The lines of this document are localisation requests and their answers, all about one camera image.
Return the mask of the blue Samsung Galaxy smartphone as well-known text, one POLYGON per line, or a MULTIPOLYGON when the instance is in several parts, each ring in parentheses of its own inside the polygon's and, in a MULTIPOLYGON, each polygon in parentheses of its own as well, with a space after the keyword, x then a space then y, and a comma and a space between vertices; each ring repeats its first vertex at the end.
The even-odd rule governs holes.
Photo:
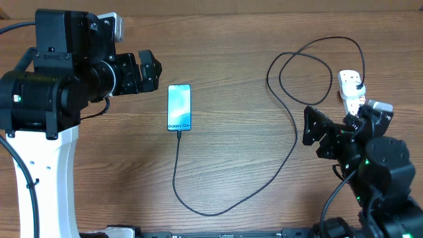
POLYGON ((191 86, 169 85, 167 130, 189 131, 192 128, 191 86))

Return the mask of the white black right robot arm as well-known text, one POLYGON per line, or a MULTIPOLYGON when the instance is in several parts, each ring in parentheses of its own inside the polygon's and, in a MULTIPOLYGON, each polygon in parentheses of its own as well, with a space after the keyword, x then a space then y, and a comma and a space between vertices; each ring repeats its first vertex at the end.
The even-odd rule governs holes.
POLYGON ((348 184, 361 207, 361 228, 342 218, 326 217, 309 237, 421 237, 422 208, 410 196, 416 169, 403 140, 385 136, 393 111, 363 104, 357 115, 347 114, 341 124, 312 106, 304 110, 303 144, 319 143, 318 157, 334 159, 332 169, 341 183, 327 200, 331 204, 348 184))

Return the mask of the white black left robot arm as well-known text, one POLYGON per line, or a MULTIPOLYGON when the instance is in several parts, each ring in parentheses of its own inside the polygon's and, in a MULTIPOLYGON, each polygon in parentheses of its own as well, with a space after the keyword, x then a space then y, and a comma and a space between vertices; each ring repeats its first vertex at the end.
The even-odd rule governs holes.
POLYGON ((22 237, 78 237, 73 161, 81 111, 111 97, 155 91, 150 50, 118 54, 116 13, 38 9, 36 45, 1 78, 1 144, 17 177, 22 237))

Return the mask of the white charger plug adapter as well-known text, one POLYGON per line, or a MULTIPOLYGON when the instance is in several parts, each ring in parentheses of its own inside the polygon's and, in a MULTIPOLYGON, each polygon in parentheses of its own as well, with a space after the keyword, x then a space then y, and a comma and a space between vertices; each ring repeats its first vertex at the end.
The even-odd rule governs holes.
POLYGON ((341 81, 340 84, 340 96, 344 100, 351 100, 364 96, 366 88, 359 82, 355 81, 341 81))

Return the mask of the white power strip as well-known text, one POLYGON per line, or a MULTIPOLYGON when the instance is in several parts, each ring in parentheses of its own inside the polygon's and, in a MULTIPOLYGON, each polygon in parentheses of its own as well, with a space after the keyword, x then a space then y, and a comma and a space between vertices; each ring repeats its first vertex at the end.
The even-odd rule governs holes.
POLYGON ((345 113, 356 116, 359 107, 365 103, 365 86, 357 89, 362 82, 360 74, 353 70, 342 70, 337 78, 345 113))

